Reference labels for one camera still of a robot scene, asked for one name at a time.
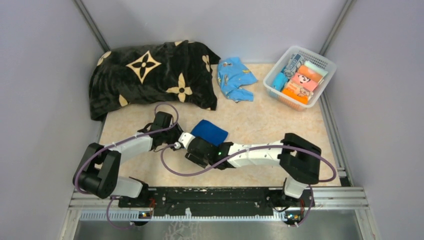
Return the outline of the dark blue towel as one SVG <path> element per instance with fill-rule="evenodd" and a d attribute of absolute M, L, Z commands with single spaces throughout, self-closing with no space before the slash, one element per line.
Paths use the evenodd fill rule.
<path fill-rule="evenodd" d="M 201 120 L 190 133 L 216 147 L 222 144 L 229 135 L 227 131 L 205 119 Z"/>

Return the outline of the bright blue terry towel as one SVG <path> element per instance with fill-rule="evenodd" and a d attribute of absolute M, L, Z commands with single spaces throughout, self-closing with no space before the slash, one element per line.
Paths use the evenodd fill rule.
<path fill-rule="evenodd" d="M 279 72 L 272 81 L 271 87 L 274 90 L 281 92 L 288 81 L 289 78 L 283 72 Z"/>

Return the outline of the white blue printed towel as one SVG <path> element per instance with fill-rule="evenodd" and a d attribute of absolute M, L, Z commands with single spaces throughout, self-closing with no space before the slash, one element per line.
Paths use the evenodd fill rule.
<path fill-rule="evenodd" d="M 305 63 L 305 58 L 299 54 L 294 53 L 291 55 L 287 65 L 284 67 L 282 73 L 288 78 L 291 79 L 298 69 Z"/>

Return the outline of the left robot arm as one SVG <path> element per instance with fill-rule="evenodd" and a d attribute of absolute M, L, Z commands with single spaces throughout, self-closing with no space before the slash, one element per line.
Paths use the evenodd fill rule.
<path fill-rule="evenodd" d="M 136 206 L 144 207 L 150 200 L 148 184 L 132 177 L 120 176 L 121 164 L 163 144 L 177 142 L 182 133 L 177 118 L 159 111 L 153 122 L 133 136 L 109 145 L 95 142 L 89 144 L 72 183 L 79 193 L 94 195 L 100 199 L 127 197 Z"/>

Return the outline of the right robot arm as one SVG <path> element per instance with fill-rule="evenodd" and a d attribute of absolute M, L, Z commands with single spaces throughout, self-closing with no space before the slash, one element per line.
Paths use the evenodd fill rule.
<path fill-rule="evenodd" d="M 183 133 L 178 142 L 186 149 L 185 157 L 202 168 L 236 169 L 245 166 L 281 167 L 288 177 L 281 199 L 295 206 L 309 185 L 319 182 L 322 150 L 294 133 L 286 133 L 280 141 L 264 144 L 223 142 L 214 145 L 190 133 Z"/>

